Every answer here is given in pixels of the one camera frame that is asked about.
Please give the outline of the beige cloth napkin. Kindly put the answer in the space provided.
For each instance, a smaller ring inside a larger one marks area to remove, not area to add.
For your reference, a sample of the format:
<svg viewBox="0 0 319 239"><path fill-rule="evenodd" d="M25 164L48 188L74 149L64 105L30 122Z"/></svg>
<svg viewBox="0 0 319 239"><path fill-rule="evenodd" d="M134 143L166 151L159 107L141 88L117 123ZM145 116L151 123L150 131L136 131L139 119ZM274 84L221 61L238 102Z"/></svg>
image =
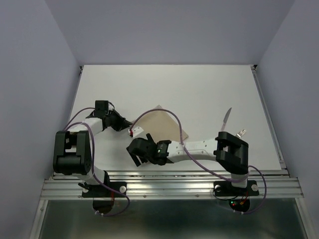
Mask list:
<svg viewBox="0 0 319 239"><path fill-rule="evenodd" d="M144 130L138 137L146 138L146 134L149 133L155 143L161 140L180 142L179 124L167 112L150 112L141 117L133 128L138 126Z"/></svg>

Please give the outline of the pink handled fork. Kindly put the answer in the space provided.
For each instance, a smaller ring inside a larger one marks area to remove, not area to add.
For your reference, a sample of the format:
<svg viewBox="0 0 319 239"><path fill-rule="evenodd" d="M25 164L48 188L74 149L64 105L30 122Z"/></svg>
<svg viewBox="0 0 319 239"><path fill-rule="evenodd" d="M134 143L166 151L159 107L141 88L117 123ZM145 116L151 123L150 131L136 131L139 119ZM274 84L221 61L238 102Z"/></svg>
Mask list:
<svg viewBox="0 0 319 239"><path fill-rule="evenodd" d="M247 132L246 129L243 129L239 132L237 132L237 134L235 135L237 138L242 138L244 136L244 134Z"/></svg>

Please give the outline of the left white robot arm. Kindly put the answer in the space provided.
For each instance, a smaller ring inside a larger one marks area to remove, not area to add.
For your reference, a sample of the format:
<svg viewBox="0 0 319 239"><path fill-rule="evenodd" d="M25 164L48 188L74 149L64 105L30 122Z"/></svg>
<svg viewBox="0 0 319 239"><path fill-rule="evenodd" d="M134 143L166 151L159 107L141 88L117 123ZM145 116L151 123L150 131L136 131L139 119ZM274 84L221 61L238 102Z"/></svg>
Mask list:
<svg viewBox="0 0 319 239"><path fill-rule="evenodd" d="M114 131L129 128L132 123L121 116L115 106L106 100L96 100L92 112L81 122L71 121L55 135L53 170L63 175L74 175L84 187L94 185L99 196L110 193L111 184L106 171L94 165L94 136L111 127Z"/></svg>

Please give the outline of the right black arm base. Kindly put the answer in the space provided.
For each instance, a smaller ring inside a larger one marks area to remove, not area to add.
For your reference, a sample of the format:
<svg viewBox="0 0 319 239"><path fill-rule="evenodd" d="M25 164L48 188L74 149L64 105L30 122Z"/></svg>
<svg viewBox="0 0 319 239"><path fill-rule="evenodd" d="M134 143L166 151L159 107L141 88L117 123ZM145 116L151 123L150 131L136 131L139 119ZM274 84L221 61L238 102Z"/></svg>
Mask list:
<svg viewBox="0 0 319 239"><path fill-rule="evenodd" d="M248 180L244 188L234 187L228 181L215 181L213 183L214 194L217 197L259 196L259 188L255 180Z"/></svg>

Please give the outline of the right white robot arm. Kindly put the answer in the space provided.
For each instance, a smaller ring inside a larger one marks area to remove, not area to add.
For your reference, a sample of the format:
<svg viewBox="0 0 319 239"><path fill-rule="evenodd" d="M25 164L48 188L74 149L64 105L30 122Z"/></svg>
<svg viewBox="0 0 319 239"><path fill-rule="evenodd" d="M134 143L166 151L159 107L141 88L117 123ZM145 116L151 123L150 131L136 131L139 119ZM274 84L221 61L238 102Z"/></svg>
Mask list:
<svg viewBox="0 0 319 239"><path fill-rule="evenodd" d="M215 139L186 143L171 140L156 143L148 133L146 138L135 137L126 150L137 167L147 162L164 166L190 160L207 171L199 161L216 161L231 174L232 193L241 194L247 189L249 145L225 131L219 132Z"/></svg>

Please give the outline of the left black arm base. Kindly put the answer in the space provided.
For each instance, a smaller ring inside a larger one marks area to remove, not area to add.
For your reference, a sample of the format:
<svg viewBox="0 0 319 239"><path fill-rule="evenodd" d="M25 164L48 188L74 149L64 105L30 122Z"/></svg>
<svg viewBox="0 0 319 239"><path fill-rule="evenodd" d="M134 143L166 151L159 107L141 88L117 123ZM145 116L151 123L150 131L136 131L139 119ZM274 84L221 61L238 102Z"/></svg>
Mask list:
<svg viewBox="0 0 319 239"><path fill-rule="evenodd" d="M104 182L106 186L109 188L119 191L122 194L126 194L127 183L125 181L111 181L107 172L105 172ZM78 186L82 188L82 197L83 198L111 198L114 196L115 198L124 198L125 196L115 194L113 191L106 189L101 184L97 185L89 185L86 182L78 183Z"/></svg>

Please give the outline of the pink handled knife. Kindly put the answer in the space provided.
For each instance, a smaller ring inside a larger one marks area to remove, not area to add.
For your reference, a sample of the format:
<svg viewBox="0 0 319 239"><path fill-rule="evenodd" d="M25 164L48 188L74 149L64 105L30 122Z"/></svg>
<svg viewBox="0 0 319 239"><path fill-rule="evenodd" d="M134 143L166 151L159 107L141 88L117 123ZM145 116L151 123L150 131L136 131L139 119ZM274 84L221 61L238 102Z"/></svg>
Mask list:
<svg viewBox="0 0 319 239"><path fill-rule="evenodd" d="M221 127L220 131L224 131L224 130L225 130L227 121L228 121L229 116L230 116L230 114L231 114L231 111L232 111L232 108L229 108L228 111L226 112L226 114L225 114L225 116L224 116L224 119L223 119L223 124L222 124L222 127Z"/></svg>

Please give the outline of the aluminium front rail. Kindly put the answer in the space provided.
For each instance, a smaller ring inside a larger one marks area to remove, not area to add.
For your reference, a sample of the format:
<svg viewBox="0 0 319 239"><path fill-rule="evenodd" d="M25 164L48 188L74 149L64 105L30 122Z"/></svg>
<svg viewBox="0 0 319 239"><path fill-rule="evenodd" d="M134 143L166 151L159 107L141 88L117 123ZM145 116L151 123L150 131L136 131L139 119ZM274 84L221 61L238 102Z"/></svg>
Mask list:
<svg viewBox="0 0 319 239"><path fill-rule="evenodd" d="M111 172L126 181L129 208L116 217L94 214L78 180L53 175L43 183L32 239L314 239L298 179L286 170L256 174L262 208L240 216L212 195L215 178L202 172Z"/></svg>

